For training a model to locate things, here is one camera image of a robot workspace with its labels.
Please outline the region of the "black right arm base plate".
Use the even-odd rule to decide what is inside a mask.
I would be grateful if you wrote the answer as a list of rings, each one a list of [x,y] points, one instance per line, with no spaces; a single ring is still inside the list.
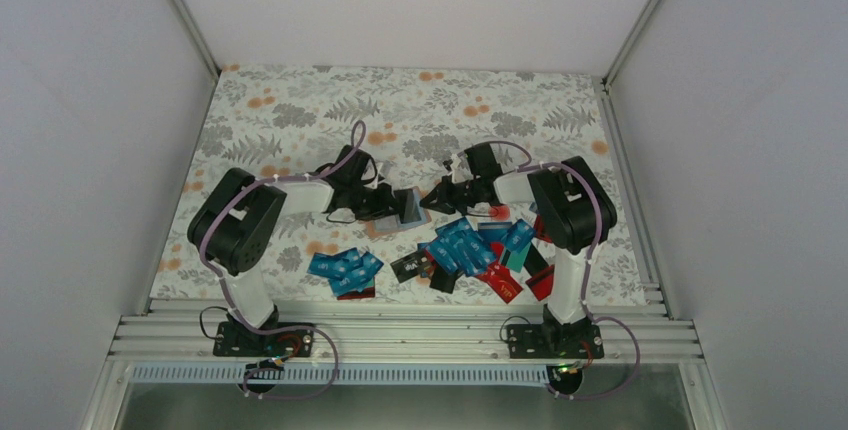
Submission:
[[[603,338],[596,325],[547,327],[542,324],[510,324],[506,327],[511,359],[601,359]]]

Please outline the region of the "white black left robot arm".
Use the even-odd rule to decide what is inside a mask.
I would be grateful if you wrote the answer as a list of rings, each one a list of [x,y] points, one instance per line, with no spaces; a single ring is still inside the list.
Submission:
[[[399,215],[404,201],[367,152],[346,145],[335,161],[302,175],[259,178],[227,170],[191,220],[187,238],[218,279],[239,342],[255,355],[278,341],[277,307],[256,266],[280,217],[349,210],[357,221]]]

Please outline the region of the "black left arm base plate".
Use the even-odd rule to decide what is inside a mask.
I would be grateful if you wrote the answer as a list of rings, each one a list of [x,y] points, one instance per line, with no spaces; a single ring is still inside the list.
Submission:
[[[257,334],[236,322],[219,324],[212,354],[216,357],[309,357],[315,328],[306,323],[272,323],[269,335]]]

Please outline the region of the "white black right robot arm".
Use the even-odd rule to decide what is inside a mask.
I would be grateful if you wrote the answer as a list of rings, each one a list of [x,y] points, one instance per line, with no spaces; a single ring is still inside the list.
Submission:
[[[529,203],[536,207],[545,235],[555,247],[552,289],[542,321],[520,337],[516,358],[602,354],[602,338],[588,308],[587,292],[595,249],[618,221],[616,207],[581,156],[506,172],[494,142],[474,145],[445,164],[448,175],[422,199],[423,207],[444,214],[467,213],[479,203]]]

